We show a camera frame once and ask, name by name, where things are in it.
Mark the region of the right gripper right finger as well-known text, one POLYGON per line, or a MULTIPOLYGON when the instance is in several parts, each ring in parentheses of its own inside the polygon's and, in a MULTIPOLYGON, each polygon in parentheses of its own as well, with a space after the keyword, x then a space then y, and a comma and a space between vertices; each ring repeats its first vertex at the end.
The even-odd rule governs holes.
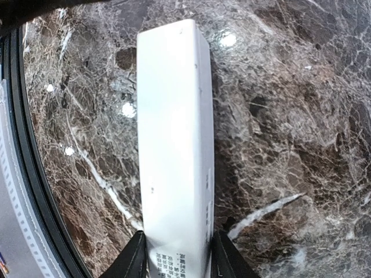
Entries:
POLYGON ((212 278, 260 278, 224 231, 214 232, 211 248, 212 278))

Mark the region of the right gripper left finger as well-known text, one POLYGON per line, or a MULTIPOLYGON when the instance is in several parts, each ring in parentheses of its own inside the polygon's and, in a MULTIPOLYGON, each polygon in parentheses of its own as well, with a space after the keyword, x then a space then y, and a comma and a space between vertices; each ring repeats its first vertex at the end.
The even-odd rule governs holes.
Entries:
POLYGON ((144 278, 146 273, 146 237, 137 231, 100 278, 144 278))

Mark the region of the white remote control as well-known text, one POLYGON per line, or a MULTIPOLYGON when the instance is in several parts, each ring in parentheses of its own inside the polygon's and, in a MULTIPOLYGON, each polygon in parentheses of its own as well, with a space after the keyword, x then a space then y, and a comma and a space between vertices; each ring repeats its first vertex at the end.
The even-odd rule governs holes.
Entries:
POLYGON ((214 222, 209 44, 191 19, 137 37, 141 205, 151 277, 209 277, 214 222))

